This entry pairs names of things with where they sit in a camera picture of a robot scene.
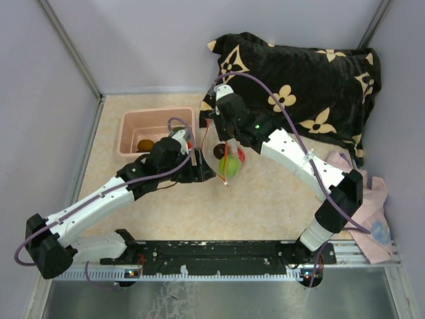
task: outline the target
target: gray wall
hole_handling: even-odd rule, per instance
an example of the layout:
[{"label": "gray wall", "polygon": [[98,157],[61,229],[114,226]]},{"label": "gray wall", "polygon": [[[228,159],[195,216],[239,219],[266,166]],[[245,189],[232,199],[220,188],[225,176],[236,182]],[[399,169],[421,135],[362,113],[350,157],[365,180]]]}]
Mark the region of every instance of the gray wall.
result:
[{"label": "gray wall", "polygon": [[382,92],[365,132],[366,168],[385,178],[392,235],[425,315],[425,1],[394,1],[371,46]]},{"label": "gray wall", "polygon": [[206,90],[218,72],[218,56],[207,43],[225,33],[250,31],[295,46],[356,47],[380,0],[50,3],[108,93]]},{"label": "gray wall", "polygon": [[[64,207],[96,99],[36,1],[0,4],[0,317],[22,318],[36,278],[13,261],[25,221]],[[22,259],[29,261],[26,253]]]}]

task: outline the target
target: clear plastic bag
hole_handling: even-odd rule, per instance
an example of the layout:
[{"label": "clear plastic bag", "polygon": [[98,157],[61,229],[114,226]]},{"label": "clear plastic bag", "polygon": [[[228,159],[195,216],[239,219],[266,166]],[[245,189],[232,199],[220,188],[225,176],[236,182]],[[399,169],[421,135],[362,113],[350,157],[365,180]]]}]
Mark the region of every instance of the clear plastic bag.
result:
[{"label": "clear plastic bag", "polygon": [[201,144],[205,161],[225,185],[242,171],[245,153],[235,139],[220,142],[214,122],[207,120],[207,129]]}]

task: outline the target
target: pink plastic bin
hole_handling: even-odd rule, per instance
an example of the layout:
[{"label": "pink plastic bin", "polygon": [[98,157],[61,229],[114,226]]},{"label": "pink plastic bin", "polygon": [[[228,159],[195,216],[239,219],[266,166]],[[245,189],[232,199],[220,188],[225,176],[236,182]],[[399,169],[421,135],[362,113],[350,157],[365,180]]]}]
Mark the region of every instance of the pink plastic bin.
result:
[{"label": "pink plastic bin", "polygon": [[[138,158],[142,154],[136,153],[139,141],[148,139],[158,142],[168,136],[167,122],[173,116],[188,123],[195,136],[195,111],[192,108],[152,108],[126,112],[118,136],[118,155],[130,160]],[[171,126],[175,128],[183,125],[172,121]]]}]

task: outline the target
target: beige floor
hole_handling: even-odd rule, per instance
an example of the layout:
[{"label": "beige floor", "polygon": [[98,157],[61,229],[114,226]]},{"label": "beige floor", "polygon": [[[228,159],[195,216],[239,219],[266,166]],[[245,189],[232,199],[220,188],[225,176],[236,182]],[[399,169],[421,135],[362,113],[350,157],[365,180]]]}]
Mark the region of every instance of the beige floor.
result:
[{"label": "beige floor", "polygon": [[[191,106],[198,113],[202,98],[203,94],[107,96],[80,197],[95,191],[127,163],[116,153],[124,112]],[[304,140],[322,159],[331,150],[347,153],[337,146]],[[219,178],[205,183],[178,184],[113,212],[85,235],[125,228],[140,240],[298,238],[320,204],[313,191],[285,168],[253,151],[246,152],[246,159],[243,173],[230,187],[225,187]],[[351,236],[343,232],[335,238],[351,239]]]}]

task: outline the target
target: pillow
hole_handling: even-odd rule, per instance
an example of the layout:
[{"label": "pillow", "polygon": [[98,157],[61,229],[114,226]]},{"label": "pillow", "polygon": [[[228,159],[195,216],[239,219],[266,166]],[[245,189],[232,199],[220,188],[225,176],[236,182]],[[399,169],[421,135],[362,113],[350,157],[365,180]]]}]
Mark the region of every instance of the pillow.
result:
[{"label": "pillow", "polygon": [[[373,49],[295,48],[267,43],[250,33],[227,34],[210,42],[219,54],[219,74],[247,72],[264,82],[284,105],[303,136],[351,150],[363,165],[363,127],[381,89],[381,65]],[[266,114],[291,132],[282,112],[255,82],[228,76],[255,114]],[[214,98],[205,96],[200,126],[205,127]]]}]

